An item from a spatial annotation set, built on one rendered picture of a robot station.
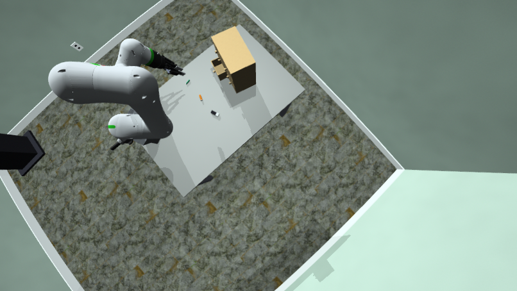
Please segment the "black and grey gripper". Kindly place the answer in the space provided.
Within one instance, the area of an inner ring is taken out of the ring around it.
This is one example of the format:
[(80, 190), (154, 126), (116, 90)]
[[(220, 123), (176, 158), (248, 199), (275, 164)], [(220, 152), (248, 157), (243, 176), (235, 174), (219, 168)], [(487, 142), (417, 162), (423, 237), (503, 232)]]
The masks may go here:
[[(165, 71), (167, 71), (168, 74), (172, 74), (175, 76), (177, 76), (179, 74), (181, 74), (181, 76), (185, 75), (185, 73), (182, 72), (183, 68), (177, 66), (177, 64), (174, 64), (174, 62), (172, 62), (171, 60), (166, 58), (164, 55), (162, 55), (161, 57), (162, 57), (162, 61), (161, 61), (161, 64), (159, 65), (159, 67), (157, 67), (158, 69), (164, 69)], [(165, 61), (166, 61), (166, 64), (165, 64)]]

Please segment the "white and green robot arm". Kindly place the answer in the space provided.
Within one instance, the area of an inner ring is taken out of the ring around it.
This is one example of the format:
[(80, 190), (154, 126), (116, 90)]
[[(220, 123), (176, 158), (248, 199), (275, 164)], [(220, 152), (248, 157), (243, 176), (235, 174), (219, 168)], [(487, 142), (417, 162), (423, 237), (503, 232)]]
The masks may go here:
[(140, 67), (144, 64), (155, 69), (161, 61), (158, 52), (128, 38), (121, 43), (115, 66), (63, 62), (51, 69), (48, 82), (51, 90), (69, 103), (127, 104), (138, 113), (110, 119), (109, 132), (118, 138), (110, 148), (114, 150), (131, 145), (133, 139), (161, 139), (172, 133), (173, 123), (162, 108), (157, 80)]

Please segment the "small wooden chest of drawers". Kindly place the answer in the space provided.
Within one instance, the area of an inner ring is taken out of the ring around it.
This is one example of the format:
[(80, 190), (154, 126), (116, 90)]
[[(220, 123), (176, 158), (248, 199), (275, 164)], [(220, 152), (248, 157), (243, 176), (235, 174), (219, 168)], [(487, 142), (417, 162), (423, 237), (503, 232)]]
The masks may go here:
[(234, 26), (211, 37), (225, 62), (236, 94), (256, 85), (256, 62)]

